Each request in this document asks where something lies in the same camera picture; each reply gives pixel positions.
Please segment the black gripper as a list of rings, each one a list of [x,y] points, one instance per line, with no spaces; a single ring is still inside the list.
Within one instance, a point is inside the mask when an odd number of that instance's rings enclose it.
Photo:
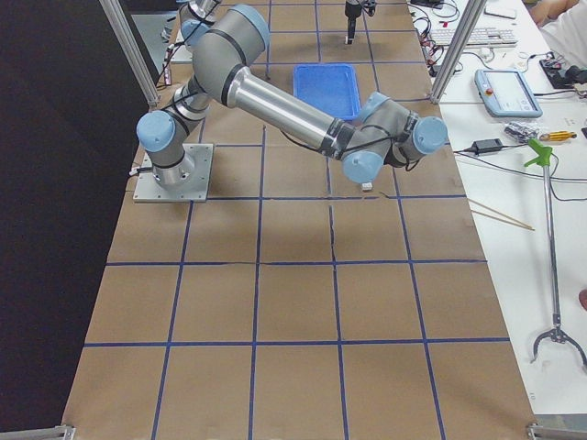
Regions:
[[[346,0],[345,1],[345,16],[348,17],[347,22],[347,35],[345,39],[346,45],[351,45],[354,42],[356,34],[356,17],[360,17],[362,14],[362,6],[358,0]]]

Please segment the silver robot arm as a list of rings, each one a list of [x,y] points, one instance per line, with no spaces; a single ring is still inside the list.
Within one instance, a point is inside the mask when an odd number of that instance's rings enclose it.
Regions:
[[[249,66],[269,46],[267,23],[250,5],[232,6],[221,18],[217,6],[216,1],[190,1],[181,7],[194,74],[167,105],[137,124],[151,175],[162,189],[177,190],[195,179],[200,162],[183,142],[206,117],[211,101],[239,108],[307,149],[340,160],[346,177],[356,183],[372,182],[384,165],[408,167],[444,146],[448,130],[442,119],[421,117],[381,93],[369,97],[360,125],[353,126],[258,78]]]
[[[220,1],[187,1],[179,9],[180,35],[182,41],[178,43],[188,50],[192,50],[195,42],[204,35],[216,22],[216,10]],[[366,13],[372,17],[375,14],[375,1],[346,1],[345,17],[347,18],[347,34],[345,43],[351,45],[356,34],[356,22]]]

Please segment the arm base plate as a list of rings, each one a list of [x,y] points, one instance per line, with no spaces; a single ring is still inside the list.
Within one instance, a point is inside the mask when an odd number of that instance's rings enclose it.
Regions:
[[[144,155],[133,200],[135,203],[205,203],[213,164],[214,145],[184,143],[183,161],[164,169]]]

